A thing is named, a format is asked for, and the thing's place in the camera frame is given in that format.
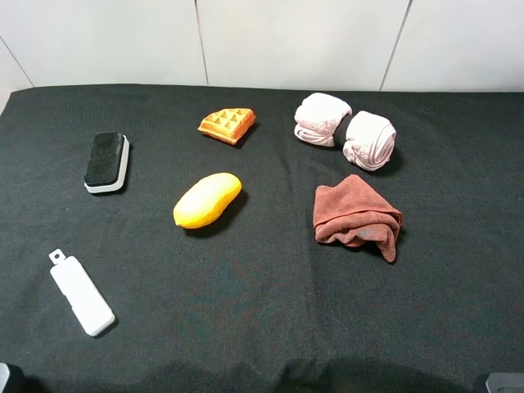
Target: toy mango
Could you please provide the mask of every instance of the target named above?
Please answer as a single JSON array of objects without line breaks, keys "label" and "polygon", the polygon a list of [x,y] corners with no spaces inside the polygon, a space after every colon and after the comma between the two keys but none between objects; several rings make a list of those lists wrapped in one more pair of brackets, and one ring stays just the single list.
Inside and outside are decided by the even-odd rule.
[{"label": "toy mango", "polygon": [[173,209],[174,222],[187,229],[201,228],[215,221],[242,190],[233,174],[212,174],[189,189]]}]

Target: black tablecloth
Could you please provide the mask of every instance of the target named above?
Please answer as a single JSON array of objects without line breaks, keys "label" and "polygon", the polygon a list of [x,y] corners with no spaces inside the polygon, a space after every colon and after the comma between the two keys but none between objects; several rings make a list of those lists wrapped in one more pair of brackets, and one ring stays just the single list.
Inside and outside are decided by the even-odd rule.
[{"label": "black tablecloth", "polygon": [[[0,117],[0,361],[33,391],[467,391],[524,368],[524,95],[334,93],[391,120],[367,173],[293,135],[309,92],[85,86],[13,93]],[[250,107],[239,146],[201,119]],[[93,137],[132,144],[122,192],[83,185]],[[177,200],[239,177],[217,222]],[[404,214],[397,263],[314,240],[314,191],[358,174]],[[84,333],[49,274],[61,248],[118,324]]]}]

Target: rolled towel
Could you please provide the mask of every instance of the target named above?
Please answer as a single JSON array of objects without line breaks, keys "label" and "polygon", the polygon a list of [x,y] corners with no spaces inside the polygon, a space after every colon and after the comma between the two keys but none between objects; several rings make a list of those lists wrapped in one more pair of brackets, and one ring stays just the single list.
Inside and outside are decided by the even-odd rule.
[{"label": "rolled towel", "polygon": [[377,170],[390,160],[396,130],[379,115],[360,111],[346,130],[342,151],[347,160],[366,170]]},{"label": "rolled towel", "polygon": [[307,97],[295,113],[295,135],[319,146],[340,145],[346,159],[366,170],[377,170],[389,161],[396,130],[379,115],[361,111],[352,116],[349,105],[323,93]]},{"label": "rolled towel", "polygon": [[402,213],[356,174],[335,187],[319,186],[315,193],[313,226],[319,243],[342,242],[359,247],[376,242],[384,259],[396,258],[395,243]]},{"label": "rolled towel", "polygon": [[335,146],[332,135],[341,120],[351,113],[351,107],[340,98],[313,93],[296,109],[295,121],[299,127],[295,128],[295,135],[308,143]]}]

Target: white plastic object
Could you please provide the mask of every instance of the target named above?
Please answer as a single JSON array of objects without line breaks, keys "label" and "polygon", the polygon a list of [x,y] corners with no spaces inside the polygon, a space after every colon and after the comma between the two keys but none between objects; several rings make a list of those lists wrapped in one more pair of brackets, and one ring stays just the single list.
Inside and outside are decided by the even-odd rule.
[{"label": "white plastic object", "polygon": [[87,190],[92,194],[98,194],[99,192],[111,192],[111,191],[117,191],[122,188],[125,181],[125,173],[128,168],[128,158],[129,158],[129,141],[123,135],[124,137],[124,147],[122,148],[122,156],[120,157],[120,167],[118,169],[118,178],[116,179],[116,182],[113,184],[107,184],[106,186],[98,186],[98,187],[89,187],[85,182],[84,186],[87,188]]},{"label": "white plastic object", "polygon": [[51,275],[69,301],[76,318],[89,336],[96,336],[115,321],[109,305],[74,256],[58,249],[49,254],[55,264]]}]

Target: mango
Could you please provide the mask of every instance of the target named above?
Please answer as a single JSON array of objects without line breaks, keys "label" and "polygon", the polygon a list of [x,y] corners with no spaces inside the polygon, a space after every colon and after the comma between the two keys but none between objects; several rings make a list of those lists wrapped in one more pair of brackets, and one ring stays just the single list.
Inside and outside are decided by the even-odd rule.
[{"label": "mango", "polygon": [[242,183],[234,174],[212,174],[189,189],[173,209],[174,222],[187,229],[214,222],[237,197]]}]

